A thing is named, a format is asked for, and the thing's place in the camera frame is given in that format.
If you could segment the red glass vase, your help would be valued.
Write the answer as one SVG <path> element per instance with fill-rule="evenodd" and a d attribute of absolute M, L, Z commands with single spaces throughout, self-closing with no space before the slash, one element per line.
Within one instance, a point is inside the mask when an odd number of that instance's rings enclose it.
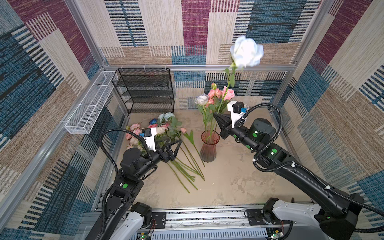
<path fill-rule="evenodd" d="M 216 131 L 204 131 L 201 134 L 203 142 L 200 150 L 200 158 L 205 163 L 213 162 L 217 157 L 217 143 L 220 141 L 220 136 Z"/>

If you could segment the pink rose spray stem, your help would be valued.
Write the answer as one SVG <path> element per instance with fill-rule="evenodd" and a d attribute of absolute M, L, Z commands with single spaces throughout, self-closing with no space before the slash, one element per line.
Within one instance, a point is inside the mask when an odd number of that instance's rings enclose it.
<path fill-rule="evenodd" d="M 216 129 L 213 113 L 222 114 L 234 97 L 235 91 L 233 89 L 224 86 L 220 90 L 215 83 L 212 84 L 212 89 L 208 93 L 208 102 L 204 105 L 206 130 L 212 133 Z"/>

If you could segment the small white rose stem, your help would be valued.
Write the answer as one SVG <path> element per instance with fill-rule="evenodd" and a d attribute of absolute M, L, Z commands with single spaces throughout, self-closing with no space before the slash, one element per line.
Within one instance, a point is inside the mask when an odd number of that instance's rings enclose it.
<path fill-rule="evenodd" d="M 205 131 L 210 129 L 213 120 L 213 110 L 215 109 L 215 101 L 210 99 L 208 95 L 202 94 L 195 98 L 195 104 L 199 112 L 202 114 Z"/>

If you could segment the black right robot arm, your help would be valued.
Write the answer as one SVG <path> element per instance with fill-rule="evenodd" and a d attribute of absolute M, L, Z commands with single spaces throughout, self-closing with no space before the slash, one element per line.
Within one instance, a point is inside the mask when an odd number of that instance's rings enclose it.
<path fill-rule="evenodd" d="M 262 107 L 277 113 L 278 129 L 262 118 L 255 119 L 250 128 L 244 126 L 248 115 Z M 279 108 L 262 103 L 247 109 L 244 103 L 232 101 L 228 104 L 228 110 L 229 114 L 213 114 L 221 130 L 221 138 L 233 137 L 254 154 L 253 165 L 258 171 L 277 174 L 315 201 L 312 205 L 305 205 L 270 198 L 261 212 L 266 224 L 275 224 L 277 221 L 305 223 L 322 230 L 333 240 L 348 240 L 353 233 L 383 232 L 383 226 L 368 229 L 356 227 L 362 209 L 380 216 L 384 215 L 382 210 L 366 205 L 364 198 L 358 194 L 349 195 L 330 185 L 274 143 L 283 130 L 283 115 Z"/>

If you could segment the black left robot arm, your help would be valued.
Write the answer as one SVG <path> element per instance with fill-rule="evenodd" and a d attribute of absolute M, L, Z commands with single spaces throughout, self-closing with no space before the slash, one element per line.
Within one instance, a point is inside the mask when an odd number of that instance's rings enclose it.
<path fill-rule="evenodd" d="M 149 240 L 154 233 L 156 219 L 150 206 L 136 203 L 135 199 L 144 180 L 158 169 L 159 162 L 168 163 L 176 159 L 182 140 L 171 140 L 167 137 L 156 140 L 155 128 L 143 129 L 138 134 L 123 129 L 123 133 L 131 135 L 142 144 L 145 155 L 138 148 L 130 148 L 125 151 L 119 168 L 103 145 L 104 136 L 112 132 L 112 129 L 104 132 L 99 143 L 113 164 L 115 179 L 102 198 L 101 214 L 86 239 L 129 240 L 136 236 L 137 231 L 147 230 L 148 233 L 139 238 Z"/>

